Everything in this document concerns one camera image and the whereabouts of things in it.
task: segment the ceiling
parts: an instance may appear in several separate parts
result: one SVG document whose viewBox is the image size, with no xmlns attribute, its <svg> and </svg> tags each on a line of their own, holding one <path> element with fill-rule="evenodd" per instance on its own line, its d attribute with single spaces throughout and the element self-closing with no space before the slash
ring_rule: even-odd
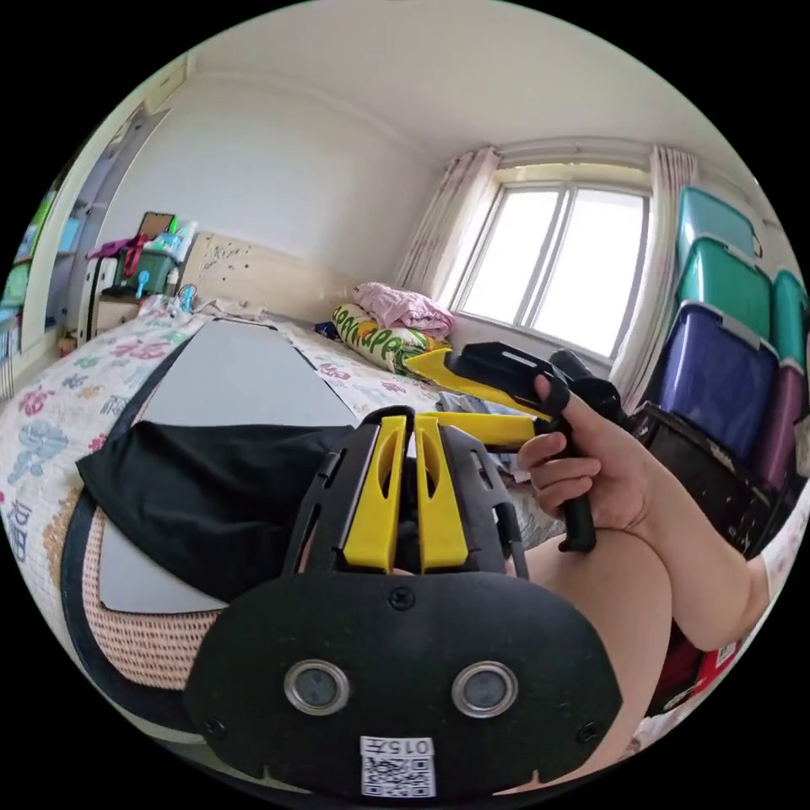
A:
<svg viewBox="0 0 810 810">
<path fill-rule="evenodd" d="M 752 180 L 708 119 L 640 62 L 500 0 L 312 0 L 214 37 L 195 63 L 313 89 L 439 161 L 486 143 L 630 138 Z"/>
</svg>

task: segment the white curtain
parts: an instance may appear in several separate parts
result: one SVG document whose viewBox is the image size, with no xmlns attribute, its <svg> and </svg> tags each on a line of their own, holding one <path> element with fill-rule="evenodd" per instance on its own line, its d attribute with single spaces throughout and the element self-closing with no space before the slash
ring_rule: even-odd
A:
<svg viewBox="0 0 810 810">
<path fill-rule="evenodd" d="M 655 146 L 650 160 L 655 230 L 648 240 L 633 319 L 610 374 L 627 413 L 641 404 L 667 341 L 678 289 L 675 245 L 681 190 L 698 182 L 698 160 L 693 154 Z"/>
<path fill-rule="evenodd" d="M 397 275 L 400 287 L 433 299 L 443 297 L 491 193 L 499 162 L 500 154 L 487 147 L 467 152 L 447 166 Z"/>
</svg>

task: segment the printed number label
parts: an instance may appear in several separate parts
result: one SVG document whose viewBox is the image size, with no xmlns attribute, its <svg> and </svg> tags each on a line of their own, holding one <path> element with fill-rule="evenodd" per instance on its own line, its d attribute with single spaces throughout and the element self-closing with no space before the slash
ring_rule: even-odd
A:
<svg viewBox="0 0 810 810">
<path fill-rule="evenodd" d="M 721 647 L 717 651 L 717 664 L 716 664 L 717 668 L 720 669 L 720 667 L 722 667 L 723 664 L 725 664 L 726 661 L 728 661 L 728 659 L 731 658 L 734 655 L 735 652 L 737 652 L 737 642 L 736 641 L 734 642 L 734 644 L 730 644 L 728 646 Z"/>
<path fill-rule="evenodd" d="M 436 795 L 433 740 L 361 737 L 364 796 L 425 799 Z"/>
</svg>

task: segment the wooden headboard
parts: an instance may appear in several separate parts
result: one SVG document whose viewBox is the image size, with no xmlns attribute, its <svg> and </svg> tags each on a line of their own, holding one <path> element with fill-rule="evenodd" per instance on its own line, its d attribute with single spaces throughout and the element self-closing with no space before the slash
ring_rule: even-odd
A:
<svg viewBox="0 0 810 810">
<path fill-rule="evenodd" d="M 183 269 L 199 299 L 226 299 L 276 315 L 317 323 L 352 299 L 356 282 L 328 267 L 246 242 L 200 231 Z"/>
</svg>

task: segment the purple storage box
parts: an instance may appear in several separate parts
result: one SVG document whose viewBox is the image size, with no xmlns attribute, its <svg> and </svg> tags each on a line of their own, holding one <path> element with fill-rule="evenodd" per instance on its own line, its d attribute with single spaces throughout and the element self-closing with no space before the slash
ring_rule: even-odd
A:
<svg viewBox="0 0 810 810">
<path fill-rule="evenodd" d="M 773 390 L 776 351 L 706 304 L 681 305 L 667 345 L 660 405 L 739 459 L 751 452 Z"/>
<path fill-rule="evenodd" d="M 781 489 L 793 461 L 794 426 L 804 416 L 807 378 L 790 360 L 776 376 L 774 396 L 752 455 L 753 470 L 774 489 Z"/>
</svg>

